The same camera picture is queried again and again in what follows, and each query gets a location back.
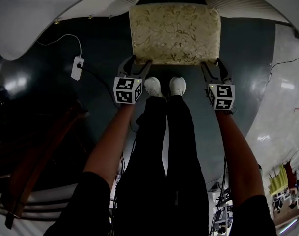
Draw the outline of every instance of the leg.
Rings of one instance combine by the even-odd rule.
[[[116,189],[116,235],[137,234],[139,229],[145,230],[163,221],[159,211],[165,202],[162,148],[166,111],[166,99],[150,97],[147,100],[135,150]]]
[[[168,124],[168,201],[177,210],[171,223],[179,225],[179,231],[207,235],[208,194],[197,159],[192,117],[181,94],[173,94],[168,102]]]

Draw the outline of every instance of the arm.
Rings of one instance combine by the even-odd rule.
[[[134,105],[123,105],[90,154],[84,172],[94,172],[112,188]]]
[[[265,195],[257,161],[231,115],[215,111],[229,167],[229,186],[235,207],[245,200]]]

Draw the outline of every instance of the white sneaker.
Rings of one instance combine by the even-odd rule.
[[[169,83],[171,96],[180,95],[183,96],[187,85],[182,77],[173,77]]]
[[[165,98],[161,93],[160,81],[156,77],[149,77],[146,79],[144,86],[150,97]]]

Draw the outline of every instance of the yellow object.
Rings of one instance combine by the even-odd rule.
[[[269,181],[271,183],[269,186],[269,193],[271,196],[283,191],[288,187],[287,173],[282,165],[279,166],[279,174],[276,175],[276,177],[269,178]]]
[[[130,8],[136,64],[200,65],[219,57],[217,9],[201,4],[157,3]]]

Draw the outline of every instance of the black sleeve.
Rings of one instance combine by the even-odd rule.
[[[236,235],[276,236],[266,197],[258,195],[245,200],[233,210],[231,236]]]
[[[107,235],[110,188],[99,175],[84,172],[71,201],[44,236]]]

